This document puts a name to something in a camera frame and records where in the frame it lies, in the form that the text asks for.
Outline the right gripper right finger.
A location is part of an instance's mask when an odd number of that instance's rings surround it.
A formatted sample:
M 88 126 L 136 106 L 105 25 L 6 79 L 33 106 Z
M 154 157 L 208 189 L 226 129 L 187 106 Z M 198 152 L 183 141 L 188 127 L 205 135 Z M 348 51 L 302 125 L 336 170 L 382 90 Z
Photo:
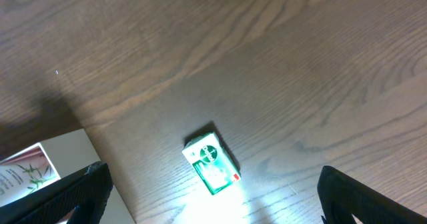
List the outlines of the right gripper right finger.
M 317 184 L 324 223 L 426 223 L 426 218 L 345 173 L 322 167 Z

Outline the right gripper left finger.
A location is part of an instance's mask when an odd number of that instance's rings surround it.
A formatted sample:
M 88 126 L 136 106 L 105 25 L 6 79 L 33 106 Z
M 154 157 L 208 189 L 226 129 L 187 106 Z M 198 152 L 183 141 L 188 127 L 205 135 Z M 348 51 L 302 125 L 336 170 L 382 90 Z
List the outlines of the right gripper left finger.
M 98 224 L 112 189 L 108 164 L 97 161 L 3 206 L 1 223 L 58 223 L 72 213 L 69 223 Z

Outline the white cream tube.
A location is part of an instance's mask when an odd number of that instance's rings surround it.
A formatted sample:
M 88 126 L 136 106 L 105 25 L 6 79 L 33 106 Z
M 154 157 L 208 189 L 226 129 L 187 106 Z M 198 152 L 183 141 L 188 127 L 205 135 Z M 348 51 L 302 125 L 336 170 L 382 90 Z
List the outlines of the white cream tube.
M 1 165 L 1 206 L 24 198 L 59 180 L 44 156 L 32 156 Z

